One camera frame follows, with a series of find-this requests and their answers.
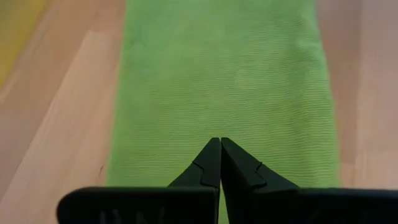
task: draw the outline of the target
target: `black triangular tip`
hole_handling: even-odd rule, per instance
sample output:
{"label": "black triangular tip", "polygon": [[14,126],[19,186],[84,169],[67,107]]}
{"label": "black triangular tip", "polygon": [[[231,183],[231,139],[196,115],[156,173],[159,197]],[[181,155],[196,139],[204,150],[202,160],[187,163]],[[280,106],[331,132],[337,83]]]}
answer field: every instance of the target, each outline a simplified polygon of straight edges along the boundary
{"label": "black triangular tip", "polygon": [[[221,144],[223,160],[230,160],[229,163],[233,164],[232,167],[236,169],[234,174],[240,174],[242,176],[240,179],[245,180],[245,185],[248,187],[267,192],[298,188],[294,183],[265,166],[229,138],[221,138]],[[222,173],[232,172],[232,167],[229,166],[222,170]]]}
{"label": "black triangular tip", "polygon": [[220,188],[221,141],[211,138],[188,168],[169,186],[171,187],[214,187]]}

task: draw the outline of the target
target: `green towel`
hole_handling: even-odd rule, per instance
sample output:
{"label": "green towel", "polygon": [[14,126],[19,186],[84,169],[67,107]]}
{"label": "green towel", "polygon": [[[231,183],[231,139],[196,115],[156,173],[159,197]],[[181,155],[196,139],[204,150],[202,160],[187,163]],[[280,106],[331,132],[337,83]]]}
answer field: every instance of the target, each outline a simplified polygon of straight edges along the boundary
{"label": "green towel", "polygon": [[127,1],[107,184],[166,186],[222,136],[302,187],[338,185],[314,1]]}

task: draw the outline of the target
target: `wooden floor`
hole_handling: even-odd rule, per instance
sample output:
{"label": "wooden floor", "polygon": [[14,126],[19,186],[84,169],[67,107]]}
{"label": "wooden floor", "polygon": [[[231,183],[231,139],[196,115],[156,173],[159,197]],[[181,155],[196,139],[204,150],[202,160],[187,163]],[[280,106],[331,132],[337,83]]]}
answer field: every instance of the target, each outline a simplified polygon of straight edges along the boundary
{"label": "wooden floor", "polygon": [[[0,223],[56,223],[101,184],[125,0],[53,0],[0,89]],[[398,189],[395,0],[318,0],[346,187]]]}

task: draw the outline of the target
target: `microfiber towel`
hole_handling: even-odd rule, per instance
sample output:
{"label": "microfiber towel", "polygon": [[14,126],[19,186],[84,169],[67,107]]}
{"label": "microfiber towel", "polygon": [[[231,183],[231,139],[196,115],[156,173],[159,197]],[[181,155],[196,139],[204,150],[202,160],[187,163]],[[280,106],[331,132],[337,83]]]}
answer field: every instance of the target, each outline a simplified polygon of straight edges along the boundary
{"label": "microfiber towel", "polygon": [[108,185],[167,186],[224,136],[301,187],[338,186],[313,0],[129,0],[121,55]]}

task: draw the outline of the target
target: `black plastic object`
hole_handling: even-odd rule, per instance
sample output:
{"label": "black plastic object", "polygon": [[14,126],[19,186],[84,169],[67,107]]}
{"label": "black plastic object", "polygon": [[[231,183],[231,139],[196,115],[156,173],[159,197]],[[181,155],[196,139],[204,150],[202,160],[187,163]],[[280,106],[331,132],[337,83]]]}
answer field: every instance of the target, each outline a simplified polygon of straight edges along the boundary
{"label": "black plastic object", "polygon": [[398,223],[398,191],[301,189],[222,138],[229,223]]}
{"label": "black plastic object", "polygon": [[60,224],[217,223],[223,183],[229,222],[398,223],[398,191],[303,189],[228,138],[212,138],[168,187],[93,187],[59,203]]}
{"label": "black plastic object", "polygon": [[232,140],[222,138],[221,143],[221,181],[229,223],[254,223],[257,220],[255,213],[258,207],[258,190],[271,193],[299,188],[259,162]]}
{"label": "black plastic object", "polygon": [[221,142],[211,139],[168,187],[89,187],[66,195],[59,224],[217,223]]}

